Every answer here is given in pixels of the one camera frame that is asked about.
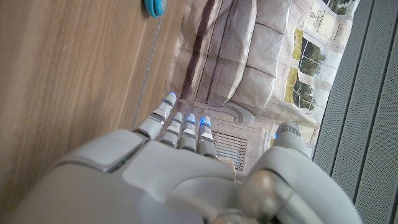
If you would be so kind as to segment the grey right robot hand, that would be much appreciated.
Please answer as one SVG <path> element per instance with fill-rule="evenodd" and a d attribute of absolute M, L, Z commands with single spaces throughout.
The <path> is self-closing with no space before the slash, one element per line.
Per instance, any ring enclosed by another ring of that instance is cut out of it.
<path fill-rule="evenodd" d="M 360 223 L 345 191 L 282 123 L 241 184 L 216 155 L 211 121 L 172 113 L 169 93 L 133 131 L 69 152 L 22 199 L 9 223 Z"/>

